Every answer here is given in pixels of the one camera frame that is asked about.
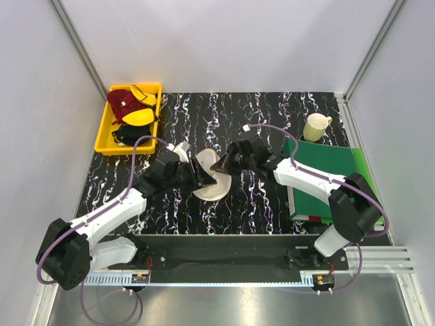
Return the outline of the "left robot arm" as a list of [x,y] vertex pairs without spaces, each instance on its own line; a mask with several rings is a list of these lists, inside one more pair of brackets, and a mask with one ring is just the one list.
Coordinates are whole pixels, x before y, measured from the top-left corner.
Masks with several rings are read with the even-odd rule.
[[170,189],[191,192],[216,185],[196,158],[183,151],[164,150],[137,180],[113,200],[95,211],[66,222],[53,221],[37,253],[37,279],[58,284],[65,291],[83,282],[89,273],[116,264],[141,268],[147,259],[146,245],[130,236],[103,238],[132,217],[142,214],[149,200]]

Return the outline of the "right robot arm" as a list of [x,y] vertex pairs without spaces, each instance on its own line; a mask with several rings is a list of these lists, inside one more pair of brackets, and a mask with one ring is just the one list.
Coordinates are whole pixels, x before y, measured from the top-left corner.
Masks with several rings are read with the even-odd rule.
[[334,175],[301,164],[285,153],[272,153],[254,132],[244,132],[232,142],[211,170],[231,176],[251,170],[263,179],[299,189],[328,205],[332,225],[308,249],[288,257],[300,269],[326,268],[337,251],[371,237],[375,223],[386,216],[361,174]]

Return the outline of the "white mesh laundry bag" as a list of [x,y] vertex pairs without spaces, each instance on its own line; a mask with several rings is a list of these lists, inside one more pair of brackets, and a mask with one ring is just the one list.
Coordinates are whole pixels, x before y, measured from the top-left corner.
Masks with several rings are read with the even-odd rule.
[[194,191],[193,194],[204,201],[217,201],[222,199],[230,191],[232,177],[211,170],[211,166],[219,160],[217,152],[212,148],[206,148],[196,154],[196,159],[205,172],[213,177],[217,183],[203,189],[198,189]]

